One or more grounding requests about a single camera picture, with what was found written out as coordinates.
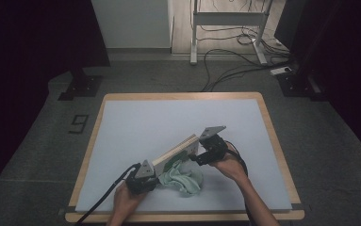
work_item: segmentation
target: dark curtain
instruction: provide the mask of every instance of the dark curtain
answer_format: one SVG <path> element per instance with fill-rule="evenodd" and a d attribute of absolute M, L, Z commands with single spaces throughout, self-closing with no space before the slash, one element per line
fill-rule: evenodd
<path fill-rule="evenodd" d="M 361 2 L 341 3 L 318 50 L 318 80 L 329 102 L 361 140 Z"/>
<path fill-rule="evenodd" d="M 0 0 L 0 172 L 72 68 L 109 66 L 90 0 Z"/>

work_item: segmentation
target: towel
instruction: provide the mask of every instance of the towel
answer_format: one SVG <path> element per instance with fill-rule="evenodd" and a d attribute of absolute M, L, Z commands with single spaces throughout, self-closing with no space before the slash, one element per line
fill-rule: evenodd
<path fill-rule="evenodd" d="M 193 169 L 186 173 L 181 172 L 182 164 L 181 160 L 174 162 L 168 171 L 158 177 L 159 182 L 164 186 L 176 186 L 181 192 L 189 195 L 198 194 L 201 190 L 203 174 Z"/>

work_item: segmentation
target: table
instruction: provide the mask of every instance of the table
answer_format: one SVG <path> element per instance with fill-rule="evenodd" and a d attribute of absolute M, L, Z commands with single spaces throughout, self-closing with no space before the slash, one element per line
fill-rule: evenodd
<path fill-rule="evenodd" d="M 277 135 L 271 124 L 271 118 L 264 103 L 263 97 L 257 92 L 221 92 L 221 93 L 118 93 L 108 94 L 105 96 L 96 123 L 94 125 L 88 149 L 86 150 L 85 157 L 79 171 L 77 181 L 74 186 L 74 191 L 66 211 L 65 218 L 69 222 L 77 222 L 82 214 L 74 211 L 79 193 L 84 183 L 86 172 L 90 162 L 90 156 L 93 150 L 95 139 L 101 120 L 103 118 L 104 106 L 106 101 L 120 101 L 120 100 L 229 100 L 229 99 L 256 99 L 262 118 L 265 122 L 266 129 L 270 136 L 271 145 L 274 150 L 280 171 L 286 183 L 288 196 L 291 204 L 297 208 L 284 212 L 274 212 L 274 216 L 279 220 L 295 220 L 304 218 L 304 210 L 300 208 L 301 200 L 299 198 L 296 187 L 293 183 L 291 174 L 289 172 L 287 161 L 284 157 Z M 109 215 L 107 214 L 91 214 L 86 218 L 85 222 L 106 222 Z M 162 222 L 162 221 L 239 221 L 248 220 L 246 214 L 241 213 L 181 213 L 181 214 L 134 214 L 127 221 L 129 222 Z"/>
<path fill-rule="evenodd" d="M 194 0 L 194 11 L 192 13 L 192 39 L 191 52 L 189 54 L 191 65 L 197 64 L 197 27 L 198 25 L 249 25 L 259 26 L 256 39 L 252 39 L 256 56 L 262 65 L 267 65 L 264 49 L 260 45 L 262 35 L 265 31 L 266 22 L 268 21 L 271 11 L 270 0 L 263 12 L 199 12 L 198 0 Z"/>

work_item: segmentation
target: black stand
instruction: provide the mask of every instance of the black stand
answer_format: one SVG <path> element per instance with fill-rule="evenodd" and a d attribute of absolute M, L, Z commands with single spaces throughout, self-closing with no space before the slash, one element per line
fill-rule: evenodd
<path fill-rule="evenodd" d="M 317 49 L 323 40 L 324 33 L 329 27 L 333 18 L 337 14 L 341 5 L 341 1 L 337 0 L 331 8 L 329 16 L 325 19 L 324 24 L 319 28 L 313 43 L 308 47 L 307 52 L 302 60 L 300 68 L 296 73 L 278 74 L 277 79 L 287 97 L 310 97 L 313 101 L 325 101 L 323 92 L 315 82 L 313 71 L 314 59 L 317 56 Z"/>
<path fill-rule="evenodd" d="M 59 101 L 72 101 L 74 97 L 95 97 L 103 76 L 86 76 L 81 68 L 71 69 L 73 80 L 66 92 L 62 92 Z"/>

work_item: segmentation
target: electrical cable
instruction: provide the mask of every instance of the electrical cable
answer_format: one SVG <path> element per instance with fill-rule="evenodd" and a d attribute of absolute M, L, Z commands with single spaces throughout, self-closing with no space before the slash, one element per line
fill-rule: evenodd
<path fill-rule="evenodd" d="M 222 75 L 217 79 L 217 81 L 213 82 L 212 84 L 210 84 L 210 71 L 207 67 L 207 62 L 206 62 L 206 57 L 211 53 L 211 52 L 214 52 L 214 51 L 220 51 L 220 52 L 225 52 L 225 53 L 231 53 L 233 55 L 236 55 L 238 57 L 241 57 L 242 59 L 244 59 L 245 61 L 249 62 L 250 64 L 252 65 L 243 65 L 243 66 L 255 66 L 255 67 L 258 67 L 256 69 L 250 69 L 250 70 L 243 70 L 243 71 L 240 71 L 240 72 L 235 72 L 235 73 L 230 73 L 230 74 L 227 74 L 225 75 L 226 73 L 232 71 L 232 70 L 235 70 L 235 69 L 231 69 L 231 70 L 227 70 L 225 73 L 222 73 Z M 290 62 L 292 62 L 292 58 L 289 58 L 287 61 L 284 61 L 284 62 L 280 62 L 280 63 L 276 63 L 276 64 L 272 64 L 272 65 L 261 65 L 261 64 L 258 64 L 258 63 L 255 63 L 255 62 L 252 62 L 251 60 L 249 60 L 248 58 L 244 57 L 243 55 L 240 55 L 240 54 L 237 54 L 233 51 L 229 51 L 229 50 L 223 50 L 223 49 L 212 49 L 212 50 L 209 50 L 208 52 L 206 52 L 206 54 L 204 55 L 204 65 L 205 65 L 205 69 L 206 69 L 206 75 L 207 75 L 207 80 L 206 80 L 206 83 L 204 85 L 204 87 L 200 90 L 201 92 L 204 92 L 204 91 L 212 91 L 219 83 L 221 82 L 224 82 L 224 81 L 228 81 L 228 80 L 231 80 L 231 79 L 234 79 L 236 78 L 235 75 L 238 75 L 238 77 L 241 77 L 243 75 L 239 75 L 240 73 L 249 73 L 249 72 L 255 72 L 255 71 L 261 71 L 261 70 L 266 70 L 266 69 L 270 69 L 270 68 L 274 68 L 274 67 L 279 67 L 279 66 L 284 66 Z"/>
<path fill-rule="evenodd" d="M 112 186 L 110 186 L 110 188 L 107 190 L 107 192 L 103 195 L 103 197 L 101 197 L 101 199 L 85 214 L 83 215 L 83 217 L 81 217 L 80 220 L 78 220 L 76 222 L 76 226 L 80 225 L 80 223 L 82 223 L 92 212 L 94 212 L 94 210 L 107 198 L 107 196 L 110 194 L 110 192 L 112 192 L 112 190 L 115 188 L 115 186 L 121 181 L 123 180 L 124 176 L 131 170 L 131 169 L 136 169 L 137 167 L 139 167 L 140 163 L 137 164 L 133 164 L 131 167 L 129 167 L 124 173 L 122 173 L 122 175 L 112 184 Z"/>

